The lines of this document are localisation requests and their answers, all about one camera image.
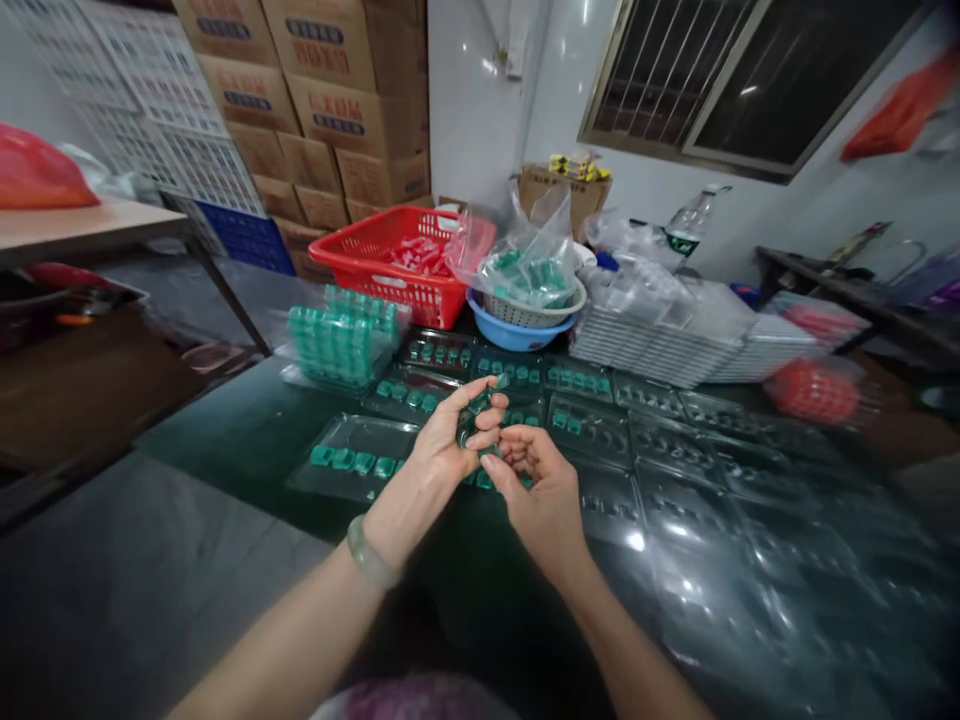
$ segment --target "blue plastic bowl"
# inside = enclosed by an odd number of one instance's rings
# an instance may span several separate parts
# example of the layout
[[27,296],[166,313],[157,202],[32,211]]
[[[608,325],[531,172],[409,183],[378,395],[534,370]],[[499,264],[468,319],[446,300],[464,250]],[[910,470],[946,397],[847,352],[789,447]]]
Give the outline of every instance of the blue plastic bowl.
[[552,328],[523,328],[495,318],[477,302],[473,288],[467,290],[467,302],[473,308],[480,334],[494,345],[513,352],[533,352],[549,345],[557,335],[573,327],[577,313]]

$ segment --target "red plastic basket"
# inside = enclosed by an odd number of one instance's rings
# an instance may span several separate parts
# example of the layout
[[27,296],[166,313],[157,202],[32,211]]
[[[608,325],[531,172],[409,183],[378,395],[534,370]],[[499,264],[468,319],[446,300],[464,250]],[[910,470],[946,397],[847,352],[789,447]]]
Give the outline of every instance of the red plastic basket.
[[[464,284],[390,264],[390,251],[408,238],[425,236],[446,245],[453,233],[440,229],[440,218],[459,219],[437,210],[391,208],[310,243],[310,259],[329,266],[340,287],[409,305],[417,325],[449,330],[466,300]],[[492,247],[496,228],[484,225],[483,241]]]

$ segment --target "window frame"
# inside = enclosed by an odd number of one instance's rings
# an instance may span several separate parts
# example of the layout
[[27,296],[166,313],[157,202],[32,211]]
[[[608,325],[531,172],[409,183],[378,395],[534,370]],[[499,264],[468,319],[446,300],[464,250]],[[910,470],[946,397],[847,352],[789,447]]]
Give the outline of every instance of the window frame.
[[629,137],[623,133],[597,130],[594,128],[597,115],[603,103],[603,91],[606,89],[610,75],[617,64],[620,44],[627,30],[627,21],[637,2],[637,0],[617,0],[613,28],[607,41],[607,49],[603,62],[600,63],[600,67],[597,69],[597,75],[591,90],[590,102],[587,104],[583,120],[580,123],[580,131],[577,134],[578,142],[636,155],[644,155],[659,160],[667,160],[683,165],[717,170],[740,177],[789,185],[797,173],[800,172],[817,149],[823,144],[824,140],[833,132],[837,124],[843,119],[847,112],[849,112],[853,104],[860,98],[870,84],[876,80],[880,72],[890,63],[893,57],[900,51],[906,41],[916,32],[917,28],[919,28],[921,23],[936,6],[934,0],[923,0],[917,11],[904,23],[904,26],[897,34],[894,35],[883,51],[877,56],[877,59],[870,65],[793,164],[788,165],[786,163],[737,155],[736,153],[722,150],[698,147],[696,140],[710,117],[710,113],[713,111],[727,83],[733,76],[734,69],[743,58],[750,41],[760,26],[760,21],[775,1],[776,0],[757,0],[756,5],[744,22],[740,34],[730,48],[726,61],[720,67],[713,86],[707,93],[706,100],[704,100],[702,107],[695,116],[693,125],[690,127],[690,132],[681,146],[675,146],[644,138]]

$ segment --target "red bag on wall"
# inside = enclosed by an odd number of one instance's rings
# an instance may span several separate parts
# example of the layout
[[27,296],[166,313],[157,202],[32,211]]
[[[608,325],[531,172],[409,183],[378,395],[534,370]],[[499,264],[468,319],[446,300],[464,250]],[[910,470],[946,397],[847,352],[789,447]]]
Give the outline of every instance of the red bag on wall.
[[958,68],[960,52],[952,48],[923,70],[907,75],[884,106],[846,144],[840,160],[909,150],[956,82]]
[[99,204],[73,160],[36,135],[0,123],[0,210]]

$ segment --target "window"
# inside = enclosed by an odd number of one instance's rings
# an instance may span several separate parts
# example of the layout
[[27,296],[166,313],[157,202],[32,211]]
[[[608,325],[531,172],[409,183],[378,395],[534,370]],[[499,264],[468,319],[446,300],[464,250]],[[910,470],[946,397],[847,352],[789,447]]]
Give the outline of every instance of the window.
[[788,183],[925,0],[621,0],[586,143]]

